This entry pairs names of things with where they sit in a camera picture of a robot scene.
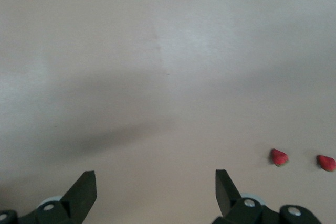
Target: beige surface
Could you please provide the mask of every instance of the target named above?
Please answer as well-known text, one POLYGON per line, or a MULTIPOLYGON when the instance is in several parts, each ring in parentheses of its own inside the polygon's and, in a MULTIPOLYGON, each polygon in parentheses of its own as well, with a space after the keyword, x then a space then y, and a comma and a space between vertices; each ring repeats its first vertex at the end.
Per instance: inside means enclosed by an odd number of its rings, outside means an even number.
POLYGON ((211 223, 215 169, 334 223, 336 0, 0 0, 0 209, 94 169, 85 223, 211 223), (290 163, 267 162, 272 147, 290 163))

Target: silver screw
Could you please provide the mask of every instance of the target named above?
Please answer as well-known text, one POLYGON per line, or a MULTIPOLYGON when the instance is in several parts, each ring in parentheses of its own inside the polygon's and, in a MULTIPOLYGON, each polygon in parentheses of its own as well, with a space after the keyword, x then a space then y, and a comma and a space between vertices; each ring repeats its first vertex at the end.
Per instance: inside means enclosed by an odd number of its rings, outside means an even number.
POLYGON ((289 207, 288 211, 290 214, 295 215, 295 216, 300 216, 301 212, 299 209, 297 209, 296 207, 289 207))
POLYGON ((2 214, 0 215, 0 221, 6 219, 8 214, 2 214))
POLYGON ((46 205, 44 208, 43 208, 43 210, 44 211, 49 211, 49 210, 51 210, 51 209, 53 209, 54 208, 54 204, 48 204, 48 205, 46 205))
POLYGON ((244 200, 244 204, 245 204, 245 206, 248 206, 248 207, 255 207, 256 206, 256 204, 254 203, 254 201, 251 200, 251 199, 245 199, 244 200))

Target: red fruit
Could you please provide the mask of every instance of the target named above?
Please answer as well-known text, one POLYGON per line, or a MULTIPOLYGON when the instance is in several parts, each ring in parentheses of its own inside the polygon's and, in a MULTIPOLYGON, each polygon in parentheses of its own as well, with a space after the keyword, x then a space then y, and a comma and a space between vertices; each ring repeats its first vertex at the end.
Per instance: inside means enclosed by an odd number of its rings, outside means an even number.
POLYGON ((288 155, 277 149, 271 150, 272 161, 276 166, 282 166, 289 161, 288 155))
POLYGON ((321 168, 327 172, 332 172, 336 169, 336 161, 332 157, 318 155, 317 161, 321 168))

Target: strawberry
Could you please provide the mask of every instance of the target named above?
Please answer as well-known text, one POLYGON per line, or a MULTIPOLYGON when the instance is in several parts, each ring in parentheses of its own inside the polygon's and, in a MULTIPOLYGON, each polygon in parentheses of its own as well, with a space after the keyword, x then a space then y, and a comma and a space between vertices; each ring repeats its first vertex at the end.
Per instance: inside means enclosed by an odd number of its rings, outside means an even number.
POLYGON ((278 167, 286 164, 289 161, 288 155, 277 149, 271 150, 271 158, 272 158, 273 163, 278 167))
POLYGON ((332 157, 318 155, 316 158, 317 162, 323 170, 326 170, 327 172, 332 172, 336 169, 336 161, 332 157))

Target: red strawberry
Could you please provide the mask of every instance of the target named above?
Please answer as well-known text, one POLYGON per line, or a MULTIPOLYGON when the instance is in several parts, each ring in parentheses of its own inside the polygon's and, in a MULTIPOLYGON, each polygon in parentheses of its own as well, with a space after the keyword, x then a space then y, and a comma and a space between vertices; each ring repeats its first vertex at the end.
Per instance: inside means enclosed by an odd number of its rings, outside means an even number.
POLYGON ((271 150, 272 161, 276 166, 282 166, 289 161, 288 155, 277 149, 271 150))
POLYGON ((336 169, 336 161, 332 157, 318 155, 316 158, 323 170, 326 170, 327 172, 332 172, 336 169))

